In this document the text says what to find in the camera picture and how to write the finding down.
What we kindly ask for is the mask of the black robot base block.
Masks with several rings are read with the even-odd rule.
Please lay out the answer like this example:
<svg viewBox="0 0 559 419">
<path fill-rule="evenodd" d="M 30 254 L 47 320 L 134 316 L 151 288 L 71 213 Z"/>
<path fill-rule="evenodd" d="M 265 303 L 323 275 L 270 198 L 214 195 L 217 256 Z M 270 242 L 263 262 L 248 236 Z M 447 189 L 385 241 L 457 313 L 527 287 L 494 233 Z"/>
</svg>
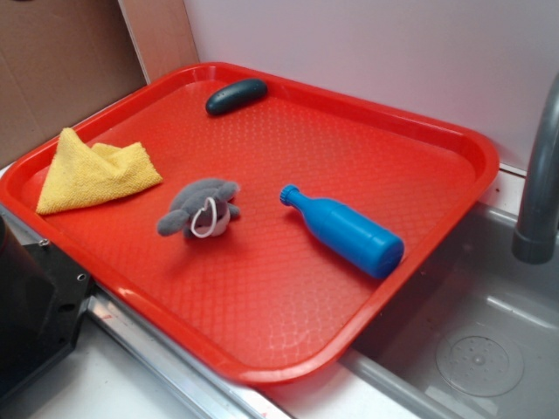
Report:
<svg viewBox="0 0 559 419">
<path fill-rule="evenodd" d="M 21 244 L 1 221 L 2 403 L 73 351 L 92 287 L 58 246 Z"/>
</svg>

